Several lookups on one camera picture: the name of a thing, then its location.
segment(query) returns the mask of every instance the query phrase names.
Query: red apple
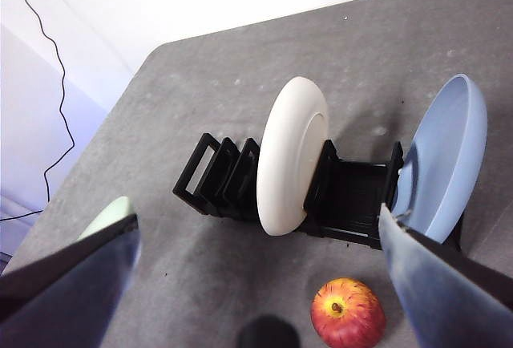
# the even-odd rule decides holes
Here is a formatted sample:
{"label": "red apple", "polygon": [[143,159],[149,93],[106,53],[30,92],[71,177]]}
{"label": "red apple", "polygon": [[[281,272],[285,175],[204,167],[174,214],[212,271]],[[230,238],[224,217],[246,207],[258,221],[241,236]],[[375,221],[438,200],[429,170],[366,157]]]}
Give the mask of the red apple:
{"label": "red apple", "polygon": [[331,348],[371,348],[385,331],[378,298],[364,283],[337,278],[316,293],[310,310],[313,328]]}

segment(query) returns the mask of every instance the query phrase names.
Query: blue plate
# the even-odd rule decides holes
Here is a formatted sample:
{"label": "blue plate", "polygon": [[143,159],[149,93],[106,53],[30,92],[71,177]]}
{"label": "blue plate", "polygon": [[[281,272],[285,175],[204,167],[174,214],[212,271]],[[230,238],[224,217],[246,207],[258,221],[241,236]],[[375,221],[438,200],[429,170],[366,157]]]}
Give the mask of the blue plate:
{"label": "blue plate", "polygon": [[392,213],[444,242],[467,206],[483,161],[487,107],[464,74],[455,75],[424,115],[405,158]]}

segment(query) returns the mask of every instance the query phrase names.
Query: apple stem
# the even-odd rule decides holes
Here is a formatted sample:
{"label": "apple stem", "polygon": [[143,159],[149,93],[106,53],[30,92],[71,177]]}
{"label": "apple stem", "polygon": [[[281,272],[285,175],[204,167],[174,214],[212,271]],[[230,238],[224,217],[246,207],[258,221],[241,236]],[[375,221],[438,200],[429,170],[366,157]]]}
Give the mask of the apple stem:
{"label": "apple stem", "polygon": [[331,305],[331,309],[334,310],[335,312],[338,312],[338,313],[342,313],[342,307],[340,304],[334,302],[332,305]]}

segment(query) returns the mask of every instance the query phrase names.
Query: wire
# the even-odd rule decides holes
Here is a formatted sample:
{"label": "wire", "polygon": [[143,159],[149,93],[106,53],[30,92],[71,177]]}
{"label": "wire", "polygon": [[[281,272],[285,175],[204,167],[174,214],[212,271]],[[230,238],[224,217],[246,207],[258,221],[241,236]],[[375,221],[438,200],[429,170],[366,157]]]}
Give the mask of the wire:
{"label": "wire", "polygon": [[[67,134],[70,136],[70,139],[71,139],[71,146],[59,157],[58,160],[56,160],[52,165],[50,165],[46,170],[45,172],[43,173],[43,176],[44,176],[44,179],[45,179],[45,184],[46,184],[46,202],[50,202],[50,184],[48,183],[48,177],[46,176],[46,174],[54,167],[56,166],[59,162],[61,162],[61,160],[66,156],[67,153],[71,152],[71,150],[75,147],[75,139],[73,138],[73,135],[71,134],[71,131],[70,131],[70,127],[68,126],[67,124],[67,120],[66,120],[66,116],[64,115],[63,113],[63,104],[64,104],[64,99],[66,98],[66,88],[64,87],[64,79],[66,78],[66,68],[64,67],[64,64],[63,64],[63,61],[61,60],[61,56],[59,54],[59,48],[57,47],[57,43],[55,42],[55,40],[51,37],[49,37],[46,32],[45,32],[45,29],[44,27],[42,26],[42,20],[41,20],[41,17],[39,16],[38,12],[34,9],[34,7],[32,7],[32,5],[29,3],[28,0],[24,0],[26,5],[29,6],[29,8],[32,10],[32,12],[35,14],[35,16],[38,18],[38,21],[39,21],[39,27],[41,29],[41,32],[42,34],[44,35],[44,37],[46,39],[48,39],[49,41],[51,41],[53,44],[54,44],[54,48],[55,48],[55,54],[57,55],[57,60],[59,61],[60,65],[61,65],[61,68],[63,69],[63,77],[61,78],[61,87],[63,89],[63,97],[61,98],[61,103],[59,105],[59,113],[60,115],[62,116],[63,118],[63,121],[64,121],[64,125],[66,125],[66,130],[67,130]],[[26,217],[26,216],[31,216],[33,214],[37,214],[37,213],[41,213],[42,210],[36,210],[34,212],[30,212],[30,213],[27,213],[27,214],[24,214],[22,216],[14,216],[14,217],[7,217],[7,218],[2,218],[0,221],[7,221],[7,220],[15,220],[17,218],[22,218],[22,217]]]}
{"label": "wire", "polygon": [[16,220],[17,218],[23,218],[23,217],[27,217],[27,216],[32,216],[33,214],[37,214],[37,213],[41,213],[41,212],[42,212],[42,210],[36,210],[35,212],[30,212],[30,213],[27,213],[27,214],[22,214],[21,216],[2,218],[0,220],[0,222],[7,221],[7,220]]}

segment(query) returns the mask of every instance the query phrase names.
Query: white plate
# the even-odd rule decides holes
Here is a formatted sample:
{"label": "white plate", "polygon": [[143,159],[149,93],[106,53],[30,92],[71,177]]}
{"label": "white plate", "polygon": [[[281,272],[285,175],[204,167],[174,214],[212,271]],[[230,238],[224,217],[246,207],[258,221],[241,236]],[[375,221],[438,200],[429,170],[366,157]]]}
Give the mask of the white plate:
{"label": "white plate", "polygon": [[292,232],[306,217],[306,193],[328,137],[328,107],[315,83],[296,77],[283,88],[265,125],[256,202],[265,232]]}

